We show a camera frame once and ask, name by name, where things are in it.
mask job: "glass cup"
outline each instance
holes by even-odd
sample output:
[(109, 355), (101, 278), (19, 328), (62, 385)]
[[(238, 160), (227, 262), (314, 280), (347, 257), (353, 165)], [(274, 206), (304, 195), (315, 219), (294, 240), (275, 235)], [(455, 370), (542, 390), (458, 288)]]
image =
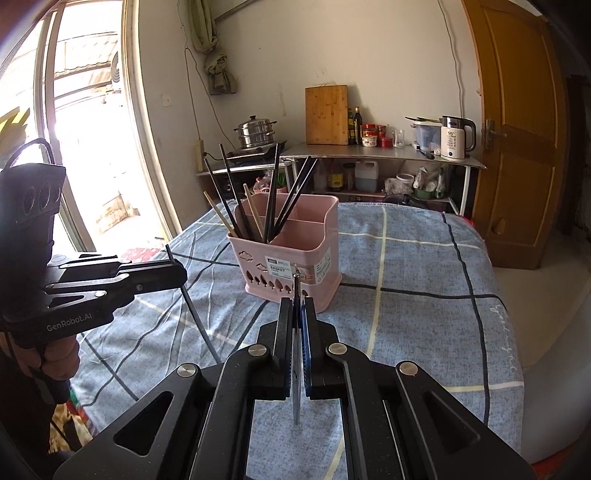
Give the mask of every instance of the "glass cup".
[(394, 146), (398, 148), (404, 146), (404, 130), (394, 130)]

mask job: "chopstick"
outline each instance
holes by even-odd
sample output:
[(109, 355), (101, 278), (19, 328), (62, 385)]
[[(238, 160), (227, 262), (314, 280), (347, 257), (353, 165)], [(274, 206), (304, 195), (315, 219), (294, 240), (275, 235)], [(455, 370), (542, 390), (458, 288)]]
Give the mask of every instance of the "chopstick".
[(215, 204), (215, 202), (212, 200), (212, 198), (208, 195), (207, 192), (203, 192), (203, 194), (205, 195), (205, 198), (207, 199), (207, 201), (209, 202), (209, 205), (212, 206), (213, 210), (217, 213), (217, 216), (220, 217), (220, 220), (222, 221), (222, 223), (226, 226), (226, 228), (228, 229), (228, 232), (230, 233), (230, 236), (234, 236), (234, 237), (238, 237), (236, 235), (236, 232), (234, 231), (234, 229), (232, 228), (232, 226), (228, 223), (228, 221), (224, 218), (224, 216), (222, 215), (222, 213), (220, 212), (219, 208), (217, 208), (217, 205)]
[(246, 218), (246, 213), (244, 212), (242, 202), (236, 194), (236, 189), (234, 188), (234, 181), (232, 180), (232, 173), (230, 172), (230, 165), (228, 164), (228, 158), (226, 157), (226, 152), (224, 151), (222, 144), (220, 144), (220, 150), (222, 152), (224, 165), (226, 166), (226, 170), (228, 171), (228, 180), (230, 181), (230, 188), (232, 189), (232, 193), (234, 194), (234, 198), (236, 199), (236, 202), (238, 204), (238, 211), (240, 212), (240, 215), (242, 216), (242, 221), (244, 222), (244, 228), (246, 229), (246, 239), (252, 240), (251, 224), (248, 222), (248, 218)]
[(248, 206), (251, 208), (252, 216), (255, 218), (255, 225), (259, 233), (261, 234), (261, 238), (263, 236), (263, 225), (261, 223), (261, 216), (256, 209), (255, 202), (252, 200), (251, 191), (248, 189), (248, 185), (245, 183), (244, 187), (244, 195), (246, 195), (246, 201), (248, 202)]
[(262, 242), (269, 243), (272, 238), (275, 223), (275, 200), (277, 198), (277, 175), (279, 171), (279, 143), (275, 147), (275, 164), (273, 165), (273, 172), (271, 173), (271, 185), (269, 189), (269, 198), (267, 200), (267, 212), (265, 214), (265, 228), (263, 232)]
[(304, 180), (302, 181), (301, 187), (299, 188), (299, 190), (295, 194), (292, 202), (290, 203), (289, 207), (285, 211), (284, 216), (281, 219), (277, 219), (277, 225), (275, 227), (275, 232), (274, 232), (275, 236), (279, 235), (279, 233), (281, 232), (281, 229), (285, 225), (285, 222), (287, 221), (287, 218), (289, 217), (291, 211), (293, 210), (294, 206), (296, 206), (296, 203), (297, 203), (298, 199), (300, 198), (302, 191), (304, 190), (307, 183), (310, 181), (310, 178), (312, 177), (312, 172), (314, 171), (314, 167), (316, 166), (317, 163), (318, 163), (318, 158), (314, 160), (314, 163), (308, 169), (308, 172), (306, 173), (306, 176), (305, 176)]
[[(283, 216), (285, 215), (285, 212), (289, 208), (290, 202), (292, 201), (292, 199), (296, 193), (296, 188), (300, 184), (300, 180), (303, 180), (304, 176), (307, 173), (307, 169), (310, 167), (310, 164), (311, 164), (310, 159), (311, 159), (311, 157), (308, 155), (308, 158), (306, 158), (306, 161), (302, 165), (300, 173), (298, 173), (298, 176), (295, 179), (293, 186), (291, 187), (290, 193), (287, 196), (285, 203), (283, 204), (283, 207), (281, 208), (281, 210), (279, 212), (279, 215), (277, 216), (277, 223), (279, 223), (279, 221), (283, 218)], [(275, 238), (276, 236), (277, 236), (277, 232), (273, 232), (273, 238)]]
[(213, 186), (216, 188), (217, 195), (220, 197), (220, 200), (222, 201), (224, 208), (226, 209), (226, 213), (228, 214), (228, 218), (232, 222), (232, 227), (233, 227), (232, 231), (234, 232), (234, 234), (236, 235), (237, 238), (243, 238), (242, 232), (240, 231), (240, 229), (238, 228), (238, 224), (236, 223), (236, 219), (232, 215), (232, 212), (230, 211), (230, 207), (228, 206), (226, 199), (222, 196), (222, 192), (220, 192), (220, 188), (217, 186), (216, 179), (213, 176), (213, 171), (212, 171), (211, 166), (209, 166), (209, 162), (207, 161), (207, 157), (204, 156), (203, 159), (205, 160), (205, 165), (207, 165), (207, 170), (209, 172), (209, 175), (212, 178)]

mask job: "wall outlet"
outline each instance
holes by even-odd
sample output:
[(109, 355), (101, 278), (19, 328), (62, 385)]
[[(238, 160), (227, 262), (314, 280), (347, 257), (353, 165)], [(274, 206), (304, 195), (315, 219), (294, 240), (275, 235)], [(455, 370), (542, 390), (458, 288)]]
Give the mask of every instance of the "wall outlet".
[(203, 157), (205, 157), (205, 144), (203, 143), (203, 140), (197, 140), (195, 150), (197, 173), (201, 173), (203, 171)]

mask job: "pink basket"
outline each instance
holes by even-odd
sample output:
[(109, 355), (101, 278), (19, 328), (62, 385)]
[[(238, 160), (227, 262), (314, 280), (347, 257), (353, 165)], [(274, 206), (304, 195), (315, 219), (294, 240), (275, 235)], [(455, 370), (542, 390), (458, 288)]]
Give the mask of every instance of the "pink basket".
[[(275, 213), (287, 200), (277, 193)], [(264, 225), (267, 193), (253, 195), (253, 203)], [(257, 239), (260, 235), (246, 200), (246, 217)], [(246, 281), (246, 291), (279, 303), (291, 296), (293, 274), (301, 274), (302, 295), (314, 298), (317, 312), (328, 307), (341, 281), (339, 272), (339, 200), (327, 195), (301, 195), (284, 227), (270, 244), (228, 237)], [(244, 224), (238, 207), (234, 217), (241, 231)]]

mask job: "hand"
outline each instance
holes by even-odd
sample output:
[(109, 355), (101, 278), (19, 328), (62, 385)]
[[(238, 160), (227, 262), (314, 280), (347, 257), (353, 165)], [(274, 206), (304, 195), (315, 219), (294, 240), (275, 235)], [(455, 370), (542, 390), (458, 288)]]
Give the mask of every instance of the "hand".
[[(30, 368), (41, 368), (43, 372), (52, 377), (54, 380), (69, 380), (78, 371), (80, 366), (80, 344), (75, 336), (62, 338), (55, 342), (49, 343), (45, 348), (45, 360), (41, 364), (41, 356), (34, 348), (24, 349), (20, 348), (10, 337), (16, 361), (20, 366), (22, 372), (30, 377)], [(0, 333), (0, 347), (4, 354), (11, 356), (10, 348), (5, 333)]]

